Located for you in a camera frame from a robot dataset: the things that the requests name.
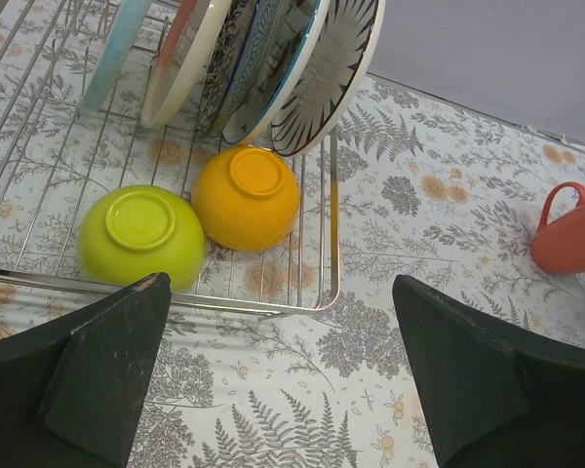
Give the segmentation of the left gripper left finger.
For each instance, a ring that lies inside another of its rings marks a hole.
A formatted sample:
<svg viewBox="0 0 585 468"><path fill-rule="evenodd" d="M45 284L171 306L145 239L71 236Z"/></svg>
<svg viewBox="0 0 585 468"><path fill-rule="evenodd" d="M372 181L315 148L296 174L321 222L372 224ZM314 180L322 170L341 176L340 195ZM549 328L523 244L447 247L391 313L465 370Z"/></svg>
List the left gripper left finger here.
<svg viewBox="0 0 585 468"><path fill-rule="evenodd" d="M170 282L151 274L0 339L0 467L127 465Z"/></svg>

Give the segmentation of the orange mug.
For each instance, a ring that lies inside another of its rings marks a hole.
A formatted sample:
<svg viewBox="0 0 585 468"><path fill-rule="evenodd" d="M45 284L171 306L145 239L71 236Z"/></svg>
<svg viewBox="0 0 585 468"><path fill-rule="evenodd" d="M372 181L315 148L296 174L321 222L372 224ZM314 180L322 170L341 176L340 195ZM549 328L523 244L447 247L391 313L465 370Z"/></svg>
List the orange mug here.
<svg viewBox="0 0 585 468"><path fill-rule="evenodd" d="M549 222L555 196L565 188L578 195L575 208ZM534 263L557 276L585 273L585 187L574 181L556 186L546 198L536 233L530 243Z"/></svg>

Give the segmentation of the light blue beige plate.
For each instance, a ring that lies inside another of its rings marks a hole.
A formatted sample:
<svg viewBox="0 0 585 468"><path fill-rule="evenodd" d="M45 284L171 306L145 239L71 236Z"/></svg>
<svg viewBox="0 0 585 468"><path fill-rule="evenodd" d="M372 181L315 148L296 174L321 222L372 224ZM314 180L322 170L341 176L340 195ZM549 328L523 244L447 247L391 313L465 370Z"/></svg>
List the light blue beige plate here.
<svg viewBox="0 0 585 468"><path fill-rule="evenodd" d="M111 93L150 4L150 0L126 0L121 3L88 88L80 101L81 114L98 111Z"/></svg>

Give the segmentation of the beige pink rimmed plate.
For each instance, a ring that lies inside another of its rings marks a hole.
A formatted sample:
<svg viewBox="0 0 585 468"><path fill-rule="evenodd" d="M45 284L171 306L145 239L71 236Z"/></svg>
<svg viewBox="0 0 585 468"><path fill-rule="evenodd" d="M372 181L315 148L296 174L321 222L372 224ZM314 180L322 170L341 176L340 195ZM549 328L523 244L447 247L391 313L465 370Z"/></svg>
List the beige pink rimmed plate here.
<svg viewBox="0 0 585 468"><path fill-rule="evenodd" d="M180 3L150 74L143 127L164 127L179 112L210 58L230 5L230 0Z"/></svg>

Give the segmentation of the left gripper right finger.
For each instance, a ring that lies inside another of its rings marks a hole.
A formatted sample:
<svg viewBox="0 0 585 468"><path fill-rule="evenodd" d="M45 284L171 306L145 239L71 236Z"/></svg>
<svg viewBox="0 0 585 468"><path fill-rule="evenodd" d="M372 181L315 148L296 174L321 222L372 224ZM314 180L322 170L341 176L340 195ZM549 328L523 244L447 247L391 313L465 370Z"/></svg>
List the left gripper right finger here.
<svg viewBox="0 0 585 468"><path fill-rule="evenodd" d="M412 276L393 300L441 467L585 467L585 349Z"/></svg>

